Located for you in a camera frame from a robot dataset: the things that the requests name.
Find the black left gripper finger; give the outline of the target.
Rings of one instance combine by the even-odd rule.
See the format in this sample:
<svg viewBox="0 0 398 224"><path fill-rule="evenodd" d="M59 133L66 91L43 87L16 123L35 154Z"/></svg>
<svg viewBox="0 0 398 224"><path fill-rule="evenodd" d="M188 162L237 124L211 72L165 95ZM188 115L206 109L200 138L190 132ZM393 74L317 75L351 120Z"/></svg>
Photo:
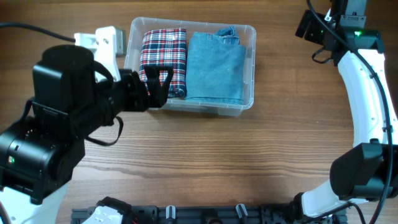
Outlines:
<svg viewBox="0 0 398 224"><path fill-rule="evenodd" d="M145 66L144 70L147 77L147 88L149 91L149 106L151 108L160 108L161 85L159 81L159 69L155 66Z"/></svg>
<svg viewBox="0 0 398 224"><path fill-rule="evenodd" d="M172 81L172 77L174 75L173 67L159 67L160 71L167 71L167 76L161 86L161 96L160 96L160 106L163 106L167 102L168 94L169 94L169 86Z"/></svg>

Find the red plaid shirt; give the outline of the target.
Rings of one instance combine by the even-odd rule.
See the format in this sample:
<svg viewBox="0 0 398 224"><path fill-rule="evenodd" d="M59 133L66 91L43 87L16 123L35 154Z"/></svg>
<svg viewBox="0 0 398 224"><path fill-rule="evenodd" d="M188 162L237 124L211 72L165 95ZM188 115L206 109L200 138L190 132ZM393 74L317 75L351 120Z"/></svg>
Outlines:
<svg viewBox="0 0 398 224"><path fill-rule="evenodd" d="M187 30L183 27L146 32L142 39L139 78L147 81L145 66L172 67L174 75L169 98L183 98L187 93Z"/></svg>

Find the blue denim garment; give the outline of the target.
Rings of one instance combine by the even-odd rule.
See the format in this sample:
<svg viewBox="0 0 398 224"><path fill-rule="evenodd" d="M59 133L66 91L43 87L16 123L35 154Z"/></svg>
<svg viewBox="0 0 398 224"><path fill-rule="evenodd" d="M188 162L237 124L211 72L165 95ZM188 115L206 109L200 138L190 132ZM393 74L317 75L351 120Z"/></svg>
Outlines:
<svg viewBox="0 0 398 224"><path fill-rule="evenodd" d="M185 99L243 104L245 54L234 26L214 34L194 33L188 45Z"/></svg>

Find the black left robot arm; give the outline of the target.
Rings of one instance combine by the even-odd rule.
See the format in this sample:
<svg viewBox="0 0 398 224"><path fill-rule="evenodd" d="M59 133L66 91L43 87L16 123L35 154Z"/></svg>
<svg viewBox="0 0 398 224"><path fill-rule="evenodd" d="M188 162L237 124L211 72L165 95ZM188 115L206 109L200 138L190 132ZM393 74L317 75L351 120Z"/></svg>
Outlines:
<svg viewBox="0 0 398 224"><path fill-rule="evenodd" d="M122 111L145 111L167 100L170 80L145 66L147 81L123 70L114 81L93 53L77 45L47 49L34 66L35 95L1 134L1 222L53 223L85 142Z"/></svg>

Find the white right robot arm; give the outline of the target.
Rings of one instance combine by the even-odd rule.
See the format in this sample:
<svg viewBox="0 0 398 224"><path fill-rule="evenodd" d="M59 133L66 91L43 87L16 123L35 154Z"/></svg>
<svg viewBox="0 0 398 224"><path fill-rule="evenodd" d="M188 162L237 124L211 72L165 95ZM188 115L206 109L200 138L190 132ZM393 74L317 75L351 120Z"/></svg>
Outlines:
<svg viewBox="0 0 398 224"><path fill-rule="evenodd" d="M353 148L331 165L329 179L300 192L285 204L248 208L165 208L170 223L345 223L346 210L376 202L371 222L389 198L397 196L397 116L384 73L385 47L380 32L367 30L366 1L333 1L327 14L312 5L296 36L331 53L349 98Z"/></svg>

